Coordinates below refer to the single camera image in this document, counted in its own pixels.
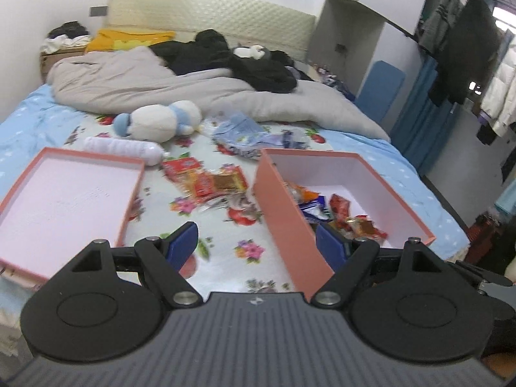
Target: blue curtain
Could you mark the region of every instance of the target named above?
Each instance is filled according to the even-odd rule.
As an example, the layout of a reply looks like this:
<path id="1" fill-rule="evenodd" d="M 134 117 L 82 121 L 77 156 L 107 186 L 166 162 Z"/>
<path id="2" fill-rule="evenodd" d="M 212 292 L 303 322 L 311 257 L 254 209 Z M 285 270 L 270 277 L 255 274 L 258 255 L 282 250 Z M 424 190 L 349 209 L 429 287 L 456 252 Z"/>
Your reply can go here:
<path id="1" fill-rule="evenodd" d="M 437 61 L 427 55 L 414 87 L 391 131 L 391 142 L 416 168 L 420 176 L 430 171 L 457 120 L 448 100 L 436 106 L 428 91 L 437 77 Z"/>

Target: floral tablecloth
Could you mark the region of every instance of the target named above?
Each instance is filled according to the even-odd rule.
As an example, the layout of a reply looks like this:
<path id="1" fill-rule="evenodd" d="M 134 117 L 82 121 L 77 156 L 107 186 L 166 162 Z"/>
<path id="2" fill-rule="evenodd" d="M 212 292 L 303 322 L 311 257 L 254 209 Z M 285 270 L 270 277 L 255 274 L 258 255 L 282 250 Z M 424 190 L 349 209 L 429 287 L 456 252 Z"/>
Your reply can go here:
<path id="1" fill-rule="evenodd" d="M 65 147 L 81 150 L 89 136 L 112 137 L 110 116 L 87 115 L 70 135 Z M 308 124 L 262 124 L 272 133 L 303 128 L 310 137 L 310 149 L 331 150 L 324 138 Z M 165 143 L 174 158 L 195 157 L 209 170 L 233 163 L 242 167 L 252 187 L 258 162 L 232 155 L 210 138 L 195 133 Z M 212 291 L 271 293 L 294 289 L 274 241 L 249 189 L 245 196 L 230 201 L 229 207 L 205 209 L 182 194 L 158 166 L 146 168 L 140 195 L 127 226 L 125 245 L 147 236 L 168 236 L 187 221 L 199 226 L 199 243 L 182 269 L 189 283 L 207 298 Z M 137 281 L 135 275 L 123 275 Z"/>

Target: white and blue stuffed animal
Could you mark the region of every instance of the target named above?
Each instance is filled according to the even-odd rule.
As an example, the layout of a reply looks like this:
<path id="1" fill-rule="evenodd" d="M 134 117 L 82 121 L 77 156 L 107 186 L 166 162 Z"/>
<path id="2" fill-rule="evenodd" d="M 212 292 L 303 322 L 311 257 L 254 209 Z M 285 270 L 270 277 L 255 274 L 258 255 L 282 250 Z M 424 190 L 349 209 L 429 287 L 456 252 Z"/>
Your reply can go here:
<path id="1" fill-rule="evenodd" d="M 133 113 L 121 113 L 113 121 L 120 137 L 140 141 L 165 142 L 176 135 L 190 135 L 202 121 L 200 109 L 190 100 L 179 100 L 169 106 L 151 104 Z"/>

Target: gray ribbed panel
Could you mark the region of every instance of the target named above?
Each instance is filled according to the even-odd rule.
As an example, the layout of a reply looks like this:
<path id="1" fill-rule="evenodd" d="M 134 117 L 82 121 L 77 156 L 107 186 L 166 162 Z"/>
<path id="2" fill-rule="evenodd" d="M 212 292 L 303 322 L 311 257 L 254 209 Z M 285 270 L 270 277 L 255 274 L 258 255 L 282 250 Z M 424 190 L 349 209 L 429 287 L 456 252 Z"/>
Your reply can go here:
<path id="1" fill-rule="evenodd" d="M 260 298 L 254 305 L 250 301 Z M 300 294 L 214 293 L 172 313 L 159 335 L 123 358 L 93 365 L 35 359 L 14 387 L 498 387 L 476 360 L 417 367 L 364 345 L 338 312 Z"/>

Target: headboard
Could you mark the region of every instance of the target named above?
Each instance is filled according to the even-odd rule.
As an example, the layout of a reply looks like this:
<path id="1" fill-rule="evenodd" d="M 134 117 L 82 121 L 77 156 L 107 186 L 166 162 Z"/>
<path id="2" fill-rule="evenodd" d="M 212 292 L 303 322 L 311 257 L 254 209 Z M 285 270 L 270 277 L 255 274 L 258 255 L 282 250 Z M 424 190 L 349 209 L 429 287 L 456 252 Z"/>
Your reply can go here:
<path id="1" fill-rule="evenodd" d="M 260 0 L 109 0 L 105 26 L 174 30 L 187 42 L 205 29 L 230 47 L 260 44 L 304 61 L 315 16 Z"/>

